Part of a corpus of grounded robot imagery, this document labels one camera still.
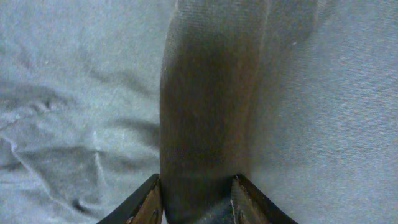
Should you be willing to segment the black t-shirt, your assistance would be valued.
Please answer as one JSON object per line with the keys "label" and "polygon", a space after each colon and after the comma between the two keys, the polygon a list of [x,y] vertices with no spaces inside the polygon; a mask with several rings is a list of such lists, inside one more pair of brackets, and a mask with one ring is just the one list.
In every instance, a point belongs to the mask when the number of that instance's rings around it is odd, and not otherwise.
{"label": "black t-shirt", "polygon": [[[1,2],[2,223],[96,223],[158,172],[174,7]],[[396,223],[397,2],[315,8],[260,81],[252,181],[299,223]]]}

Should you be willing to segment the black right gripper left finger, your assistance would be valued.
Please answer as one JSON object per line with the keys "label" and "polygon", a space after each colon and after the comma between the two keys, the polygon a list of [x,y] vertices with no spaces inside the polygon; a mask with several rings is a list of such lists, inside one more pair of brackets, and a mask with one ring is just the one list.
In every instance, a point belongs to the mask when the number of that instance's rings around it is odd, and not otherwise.
{"label": "black right gripper left finger", "polygon": [[153,174],[98,224],[161,224],[163,211],[160,175]]}

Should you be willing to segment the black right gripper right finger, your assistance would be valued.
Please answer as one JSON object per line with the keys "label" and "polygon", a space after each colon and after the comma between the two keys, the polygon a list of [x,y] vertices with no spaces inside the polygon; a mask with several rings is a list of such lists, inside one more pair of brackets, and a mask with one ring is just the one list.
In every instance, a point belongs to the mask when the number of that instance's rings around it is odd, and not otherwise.
{"label": "black right gripper right finger", "polygon": [[230,202],[236,224],[298,224],[241,174],[233,177]]}

